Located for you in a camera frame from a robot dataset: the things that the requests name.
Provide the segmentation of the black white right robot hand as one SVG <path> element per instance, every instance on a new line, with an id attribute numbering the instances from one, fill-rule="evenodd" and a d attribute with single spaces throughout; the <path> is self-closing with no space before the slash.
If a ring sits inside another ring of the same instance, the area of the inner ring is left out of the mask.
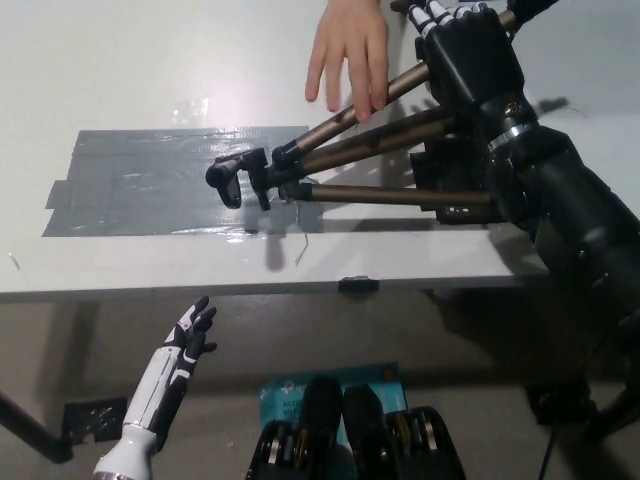
<path id="1" fill-rule="evenodd" d="M 524 95 L 524 75 L 499 15 L 489 7 L 447 9 L 412 4 L 434 97 L 470 121 L 494 151 L 538 126 Z"/>

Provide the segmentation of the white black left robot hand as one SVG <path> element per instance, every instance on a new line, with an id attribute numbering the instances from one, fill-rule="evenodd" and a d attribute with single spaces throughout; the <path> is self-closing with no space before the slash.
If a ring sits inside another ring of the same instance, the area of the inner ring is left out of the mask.
<path id="1" fill-rule="evenodd" d="M 152 355 L 131 399 L 123 431 L 148 433 L 154 454 L 164 446 L 199 358 L 217 348 L 207 341 L 216 313 L 207 296 L 187 309 Z"/>

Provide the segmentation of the bare person hand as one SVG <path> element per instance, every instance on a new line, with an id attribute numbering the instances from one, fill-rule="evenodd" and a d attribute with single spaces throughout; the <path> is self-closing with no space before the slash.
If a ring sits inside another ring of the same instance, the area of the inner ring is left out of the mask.
<path id="1" fill-rule="evenodd" d="M 305 99 L 317 99 L 325 83 L 326 106 L 336 112 L 346 66 L 357 121 L 366 123 L 388 96 L 388 26 L 373 0 L 329 1 L 318 23 L 307 68 Z"/>

